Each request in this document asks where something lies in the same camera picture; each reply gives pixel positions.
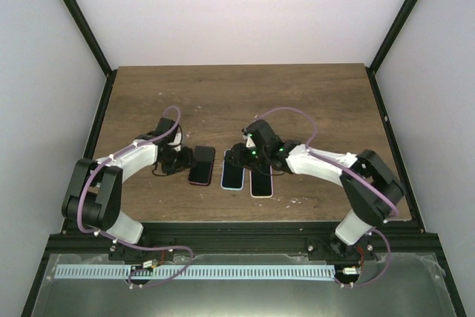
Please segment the black phone case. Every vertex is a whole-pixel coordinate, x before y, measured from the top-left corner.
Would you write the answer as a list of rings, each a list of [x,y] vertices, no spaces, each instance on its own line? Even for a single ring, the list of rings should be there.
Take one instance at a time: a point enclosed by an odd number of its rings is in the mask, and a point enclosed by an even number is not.
[[[196,146],[194,148],[194,167],[196,170],[210,171],[214,165],[215,148]]]

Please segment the maroon phone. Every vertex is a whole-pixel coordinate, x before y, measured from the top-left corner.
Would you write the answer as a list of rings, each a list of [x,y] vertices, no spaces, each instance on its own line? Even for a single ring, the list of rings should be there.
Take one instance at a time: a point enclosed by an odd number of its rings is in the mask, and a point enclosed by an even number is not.
[[[212,181],[211,166],[196,166],[190,170],[188,182],[194,186],[209,186]]]

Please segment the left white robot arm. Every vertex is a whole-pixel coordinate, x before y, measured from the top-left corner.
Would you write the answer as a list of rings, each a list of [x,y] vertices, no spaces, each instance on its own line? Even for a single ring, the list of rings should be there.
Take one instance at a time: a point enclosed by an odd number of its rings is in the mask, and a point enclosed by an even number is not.
[[[169,176],[195,165],[193,150],[182,144],[183,130],[176,121],[162,117],[155,128],[136,137],[115,154],[96,160],[82,158],[73,170],[62,215],[87,232],[104,233],[125,244],[137,261],[151,253],[151,241],[142,236],[143,225],[121,210],[123,183],[147,166]]]

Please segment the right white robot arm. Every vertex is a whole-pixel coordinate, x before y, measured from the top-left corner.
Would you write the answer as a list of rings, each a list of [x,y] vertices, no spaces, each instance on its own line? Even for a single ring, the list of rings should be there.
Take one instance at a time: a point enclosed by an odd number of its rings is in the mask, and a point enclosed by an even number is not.
[[[266,166],[287,174],[316,177],[340,186],[350,203],[350,211],[330,238],[330,251],[340,260],[348,259],[356,244],[372,229],[399,215],[397,205],[405,188],[374,151],[338,154],[289,140],[263,146],[247,140],[225,153],[225,162],[251,171]]]

